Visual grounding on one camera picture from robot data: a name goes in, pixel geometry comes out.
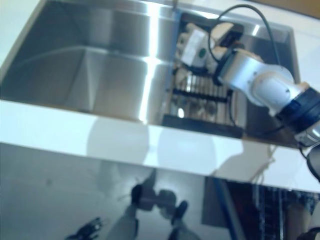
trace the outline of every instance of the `cable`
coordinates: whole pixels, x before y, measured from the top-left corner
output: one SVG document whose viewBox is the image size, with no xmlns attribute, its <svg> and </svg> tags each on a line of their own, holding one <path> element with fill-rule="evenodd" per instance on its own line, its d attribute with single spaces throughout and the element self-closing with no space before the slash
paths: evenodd
<svg viewBox="0 0 320 240">
<path fill-rule="evenodd" d="M 229 113 L 229 118 L 230 118 L 230 121 L 232 122 L 233 126 L 234 127 L 237 127 L 237 124 L 235 122 L 235 119 L 232 115 L 232 97 L 233 97 L 233 93 L 234 91 L 232 90 L 228 90 L 228 93 L 227 93 L 227 102 L 228 102 L 228 113 Z M 261 136 L 268 136 L 268 135 L 272 135 L 272 134 L 275 134 L 277 132 L 279 132 L 280 130 L 284 129 L 285 126 L 284 125 L 281 125 L 275 129 L 272 129 L 272 130 L 268 130 L 268 131 L 264 131 L 264 132 L 248 132 L 246 131 L 244 128 L 242 128 L 243 132 L 246 133 L 247 135 L 252 135 L 252 136 L 256 136 L 256 137 L 261 137 Z"/>
<path fill-rule="evenodd" d="M 219 23 L 220 19 L 222 18 L 222 16 L 224 16 L 225 14 L 227 14 L 228 12 L 230 12 L 231 10 L 233 9 L 238 9 L 238 8 L 247 8 L 247 9 L 251 9 L 253 11 L 255 11 L 259 16 L 260 18 L 262 19 L 266 29 L 267 29 L 267 32 L 269 34 L 269 37 L 270 37 L 270 41 L 271 41 L 271 44 L 272 44 L 272 48 L 273 48 L 273 51 L 274 51 L 274 55 L 275 55 L 275 59 L 276 59 L 276 62 L 278 65 L 281 65 L 281 62 L 280 62 L 280 58 L 279 58 L 279 53 L 278 53 L 278 49 L 276 47 L 276 42 L 275 42 L 275 39 L 274 39 L 274 36 L 271 32 L 271 28 L 269 26 L 269 23 L 267 21 L 267 19 L 265 18 L 265 16 L 263 15 L 263 13 L 257 9 L 256 7 L 254 6 L 251 6 L 249 4 L 238 4 L 238 5 L 235 5 L 235 6 L 232 6 L 230 8 L 228 8 L 227 10 L 223 11 L 219 17 L 216 19 L 216 22 L 215 24 L 211 27 L 210 31 L 209 31 L 209 37 L 208 37 L 208 50 L 209 50 L 209 53 L 211 54 L 212 58 L 217 62 L 219 63 L 219 60 L 215 57 L 215 55 L 213 54 L 212 50 L 211 50 L 211 33 L 213 31 L 213 29 L 215 28 L 215 26 Z"/>
</svg>

